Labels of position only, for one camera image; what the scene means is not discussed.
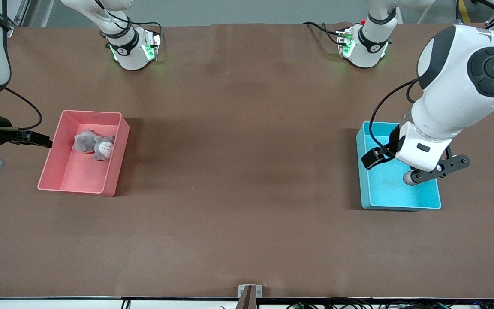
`wire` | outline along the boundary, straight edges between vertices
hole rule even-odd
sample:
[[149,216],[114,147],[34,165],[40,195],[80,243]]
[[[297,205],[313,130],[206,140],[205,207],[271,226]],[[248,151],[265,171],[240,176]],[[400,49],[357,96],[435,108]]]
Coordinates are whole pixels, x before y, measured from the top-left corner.
[[479,2],[483,4],[484,6],[488,6],[491,10],[494,10],[494,4],[491,2],[488,2],[487,0],[475,0],[475,2]]
[[321,24],[321,26],[323,27],[323,29],[325,29],[325,33],[327,33],[327,37],[329,37],[329,39],[330,39],[333,43],[335,43],[335,44],[337,44],[337,45],[340,45],[340,46],[346,46],[346,43],[339,43],[339,42],[335,41],[335,40],[333,39],[333,37],[331,37],[331,34],[329,33],[329,31],[327,31],[327,27],[325,27],[325,23],[322,23],[322,24]]
[[400,305],[398,309],[437,309],[437,303],[432,305],[423,305],[422,303],[407,302],[407,301],[394,301],[388,303],[385,308],[388,309],[391,305]]
[[[100,32],[98,32],[98,34],[100,34],[100,37],[102,37],[104,39],[108,39],[108,38],[106,38],[106,35],[104,35],[104,32],[102,32],[102,30],[100,30]],[[110,49],[110,42],[106,42],[106,45],[104,45],[104,47],[106,47],[107,49]]]
[[455,6],[455,19],[462,21],[462,16],[461,16],[461,0],[457,0],[457,6]]
[[18,96],[19,98],[21,98],[24,102],[28,103],[29,106],[31,106],[34,111],[36,111],[37,113],[37,116],[39,117],[39,120],[37,121],[36,124],[34,125],[31,125],[29,127],[19,127],[18,129],[19,130],[24,130],[24,131],[28,131],[28,130],[31,130],[33,129],[34,127],[37,127],[41,124],[41,122],[43,122],[43,115],[41,114],[41,112],[39,111],[39,109],[37,109],[37,107],[35,105],[32,104],[32,102],[30,102],[27,98],[25,98],[24,96],[21,96],[20,94],[16,93],[14,90],[10,90],[9,88],[5,87],[5,90],[7,90],[8,92],[14,94],[15,96]]
[[339,30],[337,30],[337,31],[329,31],[329,30],[327,30],[327,26],[325,26],[325,23],[322,23],[322,24],[321,24],[321,26],[319,26],[319,25],[317,25],[317,24],[315,24],[315,23],[312,23],[311,21],[307,21],[306,23],[303,23],[302,25],[312,25],[312,26],[315,26],[317,29],[320,29],[321,31],[323,31],[324,33],[326,33],[326,34],[327,34],[327,37],[329,37],[329,39],[330,39],[333,43],[335,43],[335,44],[337,44],[337,45],[340,45],[340,46],[346,46],[346,43],[340,43],[340,42],[338,42],[338,41],[335,41],[335,40],[333,39],[333,37],[331,37],[331,34],[332,34],[332,35],[337,35],[337,31],[342,31],[342,30],[344,30],[344,29],[346,29],[346,28],[342,28],[342,29],[339,29]]
[[461,301],[461,300],[460,300],[460,299],[458,299],[458,300],[456,300],[454,303],[450,304],[450,305],[449,305],[449,306],[447,306],[447,307],[451,308],[451,307],[453,307],[454,305],[456,305],[459,301]]
[[413,88],[413,86],[417,84],[417,82],[418,82],[418,78],[414,79],[413,82],[409,85],[409,88],[407,88],[407,91],[405,92],[405,96],[407,100],[413,104],[415,103],[415,100],[411,98],[411,88]]
[[[111,12],[108,12],[108,14],[110,14],[115,19],[129,22],[129,20],[125,20],[125,19],[119,18],[119,17],[115,16],[114,14],[112,14]],[[152,25],[152,24],[153,25],[157,25],[159,27],[160,34],[163,36],[163,26],[161,26],[161,24],[158,23],[158,22],[156,22],[156,21],[149,21],[147,23],[133,23],[133,22],[131,22],[131,24],[137,25],[137,26],[141,26],[141,25]]]
[[392,96],[392,94],[395,94],[396,92],[398,92],[399,90],[401,90],[402,88],[405,88],[406,86],[409,86],[412,82],[414,82],[415,80],[417,79],[413,79],[413,80],[410,80],[409,82],[406,82],[405,84],[401,85],[401,86],[398,86],[396,89],[392,90],[391,92],[389,92],[380,102],[379,104],[377,105],[377,107],[375,108],[374,112],[373,112],[373,115],[371,116],[371,120],[369,122],[369,135],[371,135],[371,138],[373,139],[373,141],[382,149],[384,149],[388,155],[390,156],[390,158],[394,158],[394,153],[392,153],[392,151],[388,150],[388,148],[384,147],[384,145],[382,145],[382,143],[380,143],[377,138],[375,137],[375,135],[373,135],[373,122],[375,121],[375,116],[377,115],[377,112],[379,111],[379,108],[382,106],[382,104],[384,104],[384,102],[386,102],[386,100],[388,100],[388,98],[390,96]]
[[[102,3],[100,2],[100,0],[94,0],[94,2],[96,2],[98,4],[98,6],[100,6],[100,8],[102,8],[102,10],[104,10],[104,12],[106,12],[106,14],[108,14],[109,16],[113,16],[110,12],[108,12],[108,10],[106,10],[106,8],[102,5]],[[125,30],[126,28],[123,28],[122,26],[118,25],[114,20],[112,20],[112,22],[121,30]]]
[[130,299],[124,299],[123,303],[121,303],[121,309],[129,309],[131,307],[131,300]]
[[324,29],[322,26],[320,26],[320,25],[318,25],[318,24],[316,24],[316,23],[312,23],[311,21],[307,21],[306,23],[302,23],[302,25],[311,25],[311,26],[314,26],[314,27],[316,27],[317,29],[320,29],[321,31],[327,32],[327,33],[329,33],[329,34],[334,34],[334,35],[336,35],[336,34],[337,34],[337,32],[335,32],[335,31],[329,31],[329,30],[327,30],[327,29]]

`metal bracket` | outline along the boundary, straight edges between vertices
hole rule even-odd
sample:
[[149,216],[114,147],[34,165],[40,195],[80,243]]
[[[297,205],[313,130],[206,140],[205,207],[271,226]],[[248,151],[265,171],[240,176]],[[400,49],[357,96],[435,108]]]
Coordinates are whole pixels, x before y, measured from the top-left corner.
[[432,179],[443,178],[452,172],[462,170],[470,165],[470,159],[467,156],[463,154],[453,156],[450,147],[445,149],[445,157],[445,159],[440,159],[434,170],[430,172],[424,172],[419,169],[412,170],[407,179],[408,182],[410,184],[412,183],[411,185],[417,185]]
[[241,297],[243,290],[245,290],[245,288],[249,285],[252,285],[255,287],[256,297],[262,298],[262,285],[259,285],[259,284],[241,284],[241,285],[239,285],[238,286],[238,297]]
[[7,32],[7,38],[10,39],[14,33],[14,26],[10,26],[10,30]]
[[343,31],[337,31],[337,42],[347,45],[337,46],[339,49],[339,56],[341,58],[343,58],[344,56],[349,57],[349,51],[352,49],[353,45],[353,27],[346,28]]
[[238,291],[240,297],[235,309],[255,309],[256,299],[262,297],[262,285],[241,284]]

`stuffed toy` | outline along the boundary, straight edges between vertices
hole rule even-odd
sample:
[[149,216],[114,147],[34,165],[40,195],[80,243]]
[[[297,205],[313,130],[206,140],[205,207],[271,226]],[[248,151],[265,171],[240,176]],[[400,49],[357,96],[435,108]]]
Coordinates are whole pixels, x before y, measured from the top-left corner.
[[96,144],[96,141],[94,141],[94,139],[96,137],[102,137],[102,135],[95,134],[90,129],[87,129],[86,131],[75,136],[74,146],[72,147],[72,149],[84,153],[94,152],[94,145]]
[[110,160],[112,150],[114,149],[115,135],[109,137],[95,136],[93,160]]

